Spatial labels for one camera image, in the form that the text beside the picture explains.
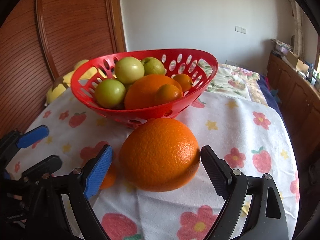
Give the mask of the yellow Pikachu plush toy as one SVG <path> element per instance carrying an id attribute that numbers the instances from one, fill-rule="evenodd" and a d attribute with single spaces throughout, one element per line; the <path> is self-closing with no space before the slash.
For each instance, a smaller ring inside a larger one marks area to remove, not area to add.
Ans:
<path id="1" fill-rule="evenodd" d="M 54 81 L 54 83 L 46 93 L 46 102 L 44 104 L 46 107 L 49 104 L 51 104 L 54 100 L 56 100 L 59 96 L 61 96 L 69 87 L 71 87 L 71 79 L 73 77 L 73 74 L 79 67 L 81 67 L 83 64 L 87 63 L 88 61 L 89 60 L 81 60 L 77 62 L 71 72 L 67 73 L 66 75 L 58 77 Z M 102 70 L 96 69 L 95 67 L 91 67 L 80 77 L 79 80 L 80 81 L 89 80 L 90 78 L 95 76 L 97 72 L 99 72 L 99 74 L 103 78 L 107 78 L 107 75 L 104 74 Z"/>

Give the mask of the floral bed sheet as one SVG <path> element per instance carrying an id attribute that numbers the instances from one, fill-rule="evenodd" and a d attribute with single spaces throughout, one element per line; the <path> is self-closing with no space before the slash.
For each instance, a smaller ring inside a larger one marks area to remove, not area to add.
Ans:
<path id="1" fill-rule="evenodd" d="M 259 73 L 233 65 L 219 64 L 217 73 L 206 91 L 267 105 L 259 81 L 262 81 Z"/>

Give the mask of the small dark tangerine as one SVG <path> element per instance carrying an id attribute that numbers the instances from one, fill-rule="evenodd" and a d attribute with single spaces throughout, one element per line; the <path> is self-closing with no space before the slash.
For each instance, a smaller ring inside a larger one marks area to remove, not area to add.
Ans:
<path id="1" fill-rule="evenodd" d="M 113 186 L 117 178 L 117 168 L 112 163 L 105 175 L 102 184 L 100 185 L 100 190 L 108 189 L 109 187 Z"/>

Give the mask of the white wall switch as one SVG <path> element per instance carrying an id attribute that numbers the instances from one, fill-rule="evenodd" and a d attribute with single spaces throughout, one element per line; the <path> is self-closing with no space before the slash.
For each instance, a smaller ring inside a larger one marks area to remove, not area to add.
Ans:
<path id="1" fill-rule="evenodd" d="M 235 31 L 242 33 L 242 34 L 246 34 L 246 28 L 240 27 L 240 26 L 235 26 Z"/>

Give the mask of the cardboard box on cabinet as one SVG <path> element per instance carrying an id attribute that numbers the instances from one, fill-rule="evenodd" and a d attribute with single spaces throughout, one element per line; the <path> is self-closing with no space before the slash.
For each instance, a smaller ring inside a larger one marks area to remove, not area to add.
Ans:
<path id="1" fill-rule="evenodd" d="M 302 60 L 300 60 L 299 56 L 297 56 L 293 52 L 288 51 L 286 55 L 286 59 L 287 61 L 289 61 L 289 63 L 293 66 L 295 70 L 303 72 L 304 74 L 308 72 L 309 66 L 305 64 Z"/>

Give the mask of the medium orange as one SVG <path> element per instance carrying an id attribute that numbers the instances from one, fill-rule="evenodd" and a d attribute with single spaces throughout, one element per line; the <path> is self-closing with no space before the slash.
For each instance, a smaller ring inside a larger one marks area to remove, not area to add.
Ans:
<path id="1" fill-rule="evenodd" d="M 154 97 L 157 90 L 165 84 L 177 86 L 183 93 L 178 82 L 165 75 L 151 74 L 144 76 L 132 84 L 124 99 L 124 107 L 126 110 L 144 109 L 156 106 Z"/>

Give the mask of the small yellow-orange tangerine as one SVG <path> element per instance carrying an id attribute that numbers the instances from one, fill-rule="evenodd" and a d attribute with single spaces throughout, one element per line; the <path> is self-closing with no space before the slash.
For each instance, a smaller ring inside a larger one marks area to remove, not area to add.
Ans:
<path id="1" fill-rule="evenodd" d="M 162 85 L 156 92 L 154 97 L 155 105 L 162 105 L 169 103 L 175 100 L 178 100 L 182 97 L 182 92 L 180 89 L 172 84 Z"/>

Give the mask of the long wooden cabinet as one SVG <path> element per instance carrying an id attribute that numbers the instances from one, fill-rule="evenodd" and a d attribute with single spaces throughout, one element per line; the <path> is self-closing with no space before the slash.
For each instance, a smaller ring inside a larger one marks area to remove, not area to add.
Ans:
<path id="1" fill-rule="evenodd" d="M 267 78 L 278 91 L 294 153 L 300 159 L 310 157 L 319 146 L 319 93 L 275 53 L 270 53 Z"/>

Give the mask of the white fruit-print blanket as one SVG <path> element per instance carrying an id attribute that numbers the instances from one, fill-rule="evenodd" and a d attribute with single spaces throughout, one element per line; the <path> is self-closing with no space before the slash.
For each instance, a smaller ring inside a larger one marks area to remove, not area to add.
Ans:
<path id="1" fill-rule="evenodd" d="M 269 173 L 285 210 L 285 237 L 292 238 L 299 211 L 295 155 L 285 125 L 271 107 L 217 93 L 203 93 L 178 115 L 200 146 L 208 145 L 231 168 L 261 177 Z M 23 171 L 54 154 L 64 175 L 109 144 L 118 154 L 131 129 L 104 118 L 64 92 L 32 123 L 46 125 L 48 137 L 20 150 L 8 165 L 19 179 Z M 121 173 L 113 186 L 91 199 L 93 210 L 112 239 L 203 239 L 215 222 L 223 198 L 203 166 L 185 186 L 168 192 L 142 191 Z"/>

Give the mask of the large yellow-green pear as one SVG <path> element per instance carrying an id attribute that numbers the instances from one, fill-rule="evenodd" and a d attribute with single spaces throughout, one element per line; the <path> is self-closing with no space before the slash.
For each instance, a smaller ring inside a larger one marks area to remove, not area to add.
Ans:
<path id="1" fill-rule="evenodd" d="M 141 63 L 144 66 L 144 75 L 157 74 L 165 75 L 165 68 L 161 61 L 155 57 L 146 57 Z"/>

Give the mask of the green apple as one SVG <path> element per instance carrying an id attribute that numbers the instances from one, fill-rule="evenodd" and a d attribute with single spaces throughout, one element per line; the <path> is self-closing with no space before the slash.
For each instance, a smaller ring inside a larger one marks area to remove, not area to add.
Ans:
<path id="1" fill-rule="evenodd" d="M 116 79 L 106 79 L 99 83 L 94 90 L 96 101 L 104 108 L 113 108 L 125 98 L 126 88 Z"/>
<path id="2" fill-rule="evenodd" d="M 135 57 L 120 59 L 115 65 L 117 79 L 123 84 L 130 85 L 144 76 L 143 64 Z"/>

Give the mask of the large navel orange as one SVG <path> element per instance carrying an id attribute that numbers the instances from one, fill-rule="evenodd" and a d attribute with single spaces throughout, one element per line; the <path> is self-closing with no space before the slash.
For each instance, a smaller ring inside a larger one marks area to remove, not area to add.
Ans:
<path id="1" fill-rule="evenodd" d="M 175 119 L 154 119 L 124 141 L 118 160 L 126 180 L 151 192 L 178 189 L 189 183 L 200 165 L 200 148 L 192 131 Z"/>

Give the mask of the red perforated plastic basket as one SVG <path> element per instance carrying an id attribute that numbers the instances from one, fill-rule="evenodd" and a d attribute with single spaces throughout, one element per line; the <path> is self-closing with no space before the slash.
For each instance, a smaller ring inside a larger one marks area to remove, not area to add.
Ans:
<path id="1" fill-rule="evenodd" d="M 139 60 L 147 56 L 164 60 L 166 75 L 173 77 L 181 70 L 194 81 L 191 89 L 185 92 L 183 98 L 164 105 L 135 109 L 105 109 L 98 105 L 94 98 L 95 87 L 107 78 L 114 78 L 116 61 L 131 56 Z M 94 112 L 110 118 L 129 127 L 138 127 L 155 118 L 175 118 L 206 90 L 217 74 L 218 61 L 210 53 L 197 49 L 173 48 L 140 50 L 105 55 L 89 60 L 80 66 L 71 79 L 73 95 Z"/>

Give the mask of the wooden slatted wardrobe door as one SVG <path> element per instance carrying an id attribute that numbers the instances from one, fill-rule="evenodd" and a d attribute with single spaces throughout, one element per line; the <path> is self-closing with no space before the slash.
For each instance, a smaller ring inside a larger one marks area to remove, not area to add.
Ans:
<path id="1" fill-rule="evenodd" d="M 25 131 L 77 62 L 125 50 L 120 0 L 20 0 L 1 26 L 1 135 Z"/>

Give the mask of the small tangerine with leaf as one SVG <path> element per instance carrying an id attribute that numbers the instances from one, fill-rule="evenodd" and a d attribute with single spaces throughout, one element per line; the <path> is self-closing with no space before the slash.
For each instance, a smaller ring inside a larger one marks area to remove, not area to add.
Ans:
<path id="1" fill-rule="evenodd" d="M 191 77 L 186 74 L 177 74 L 173 77 L 173 80 L 180 84 L 183 92 L 188 91 L 193 86 Z"/>

